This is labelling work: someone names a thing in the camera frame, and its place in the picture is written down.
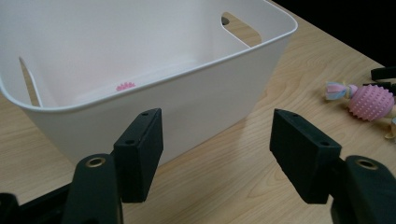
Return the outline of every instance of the pink toy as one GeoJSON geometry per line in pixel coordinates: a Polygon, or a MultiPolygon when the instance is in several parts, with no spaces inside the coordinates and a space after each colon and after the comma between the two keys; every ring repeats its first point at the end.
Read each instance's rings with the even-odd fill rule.
{"type": "Polygon", "coordinates": [[[386,138],[396,137],[396,112],[393,94],[383,87],[343,85],[337,82],[326,83],[326,99],[337,100],[342,97],[350,99],[349,111],[359,119],[392,119],[390,133],[386,138]]]}
{"type": "Polygon", "coordinates": [[[130,89],[130,88],[132,88],[132,87],[135,87],[135,84],[134,84],[133,82],[124,82],[124,83],[121,83],[121,84],[116,88],[116,90],[117,90],[117,91],[123,91],[123,90],[130,89]]]}

